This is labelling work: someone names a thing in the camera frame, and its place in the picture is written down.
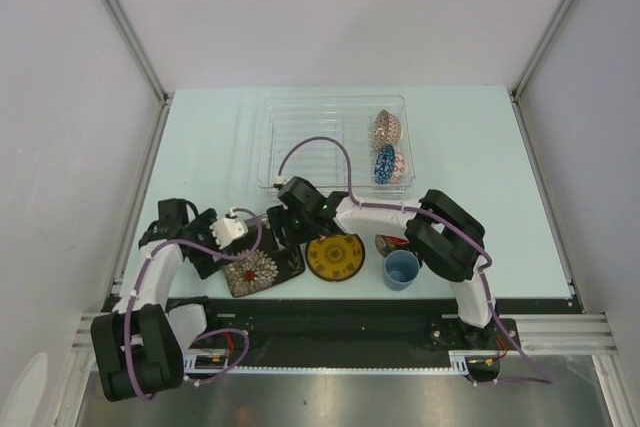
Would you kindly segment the yellow round plate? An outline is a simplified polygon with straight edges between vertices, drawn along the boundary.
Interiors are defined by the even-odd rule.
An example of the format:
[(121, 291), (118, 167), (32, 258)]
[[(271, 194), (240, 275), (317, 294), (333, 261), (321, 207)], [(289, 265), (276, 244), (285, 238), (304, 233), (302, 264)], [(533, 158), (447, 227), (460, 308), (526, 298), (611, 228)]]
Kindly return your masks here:
[(326, 282), (343, 282), (361, 271), (366, 250), (359, 236), (342, 234), (309, 242), (304, 256), (316, 277)]

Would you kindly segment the black floral square plate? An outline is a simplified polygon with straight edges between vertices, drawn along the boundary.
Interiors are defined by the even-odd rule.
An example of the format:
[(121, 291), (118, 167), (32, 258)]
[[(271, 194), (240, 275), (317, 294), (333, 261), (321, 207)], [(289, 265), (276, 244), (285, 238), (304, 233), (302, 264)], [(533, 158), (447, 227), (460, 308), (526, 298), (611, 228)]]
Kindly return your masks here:
[(233, 298), (256, 294), (288, 282), (305, 271), (299, 246), (281, 246), (267, 221), (262, 222), (262, 237), (257, 249), (248, 257), (222, 268)]

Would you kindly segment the blue patterned bowl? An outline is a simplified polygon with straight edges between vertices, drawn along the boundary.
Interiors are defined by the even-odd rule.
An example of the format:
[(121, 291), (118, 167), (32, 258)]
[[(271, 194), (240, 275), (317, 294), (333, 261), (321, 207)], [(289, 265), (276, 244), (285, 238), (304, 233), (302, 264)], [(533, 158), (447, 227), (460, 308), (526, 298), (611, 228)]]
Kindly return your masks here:
[(381, 147), (374, 165), (374, 181), (378, 185), (400, 183), (407, 170), (405, 155), (394, 145)]

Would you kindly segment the beige patterned bowl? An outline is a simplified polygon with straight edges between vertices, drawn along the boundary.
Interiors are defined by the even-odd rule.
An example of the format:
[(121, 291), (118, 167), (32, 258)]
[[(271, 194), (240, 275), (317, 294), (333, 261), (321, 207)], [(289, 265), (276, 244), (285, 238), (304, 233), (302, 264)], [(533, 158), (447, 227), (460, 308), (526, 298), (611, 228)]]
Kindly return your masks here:
[(372, 147), (378, 152), (385, 145), (398, 146), (403, 138), (400, 119), (386, 109), (380, 110), (372, 126)]

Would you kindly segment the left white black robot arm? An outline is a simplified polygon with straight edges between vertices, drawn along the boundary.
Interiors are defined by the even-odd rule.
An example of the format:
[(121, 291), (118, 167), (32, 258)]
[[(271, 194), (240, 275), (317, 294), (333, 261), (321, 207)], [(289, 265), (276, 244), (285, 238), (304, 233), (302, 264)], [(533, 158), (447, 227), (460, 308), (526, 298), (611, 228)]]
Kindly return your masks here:
[(111, 402), (155, 394), (183, 382), (183, 352), (194, 341), (207, 347), (221, 334), (221, 323), (196, 298), (168, 308), (169, 291), (178, 269), (189, 260), (201, 277), (213, 272), (214, 260), (187, 245), (161, 245), (186, 240), (218, 250), (210, 226), (213, 208), (199, 212), (186, 199), (158, 202), (158, 218), (138, 242), (140, 262), (134, 286), (91, 324), (91, 340), (105, 397)]

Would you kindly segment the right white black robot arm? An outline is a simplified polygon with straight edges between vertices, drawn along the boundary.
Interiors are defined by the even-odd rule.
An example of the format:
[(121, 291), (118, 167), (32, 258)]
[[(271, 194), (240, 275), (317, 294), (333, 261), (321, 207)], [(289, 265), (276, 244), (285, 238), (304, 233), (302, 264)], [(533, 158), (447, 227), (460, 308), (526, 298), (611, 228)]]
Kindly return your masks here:
[(301, 177), (276, 189), (278, 204), (267, 209), (267, 218), (283, 245), (335, 235), (404, 239), (419, 263), (450, 284), (457, 305), (454, 337), (475, 349), (488, 348), (496, 338), (496, 301), (485, 275), (493, 259), (485, 228), (444, 192), (431, 189), (418, 200), (384, 203), (350, 190), (323, 195)]

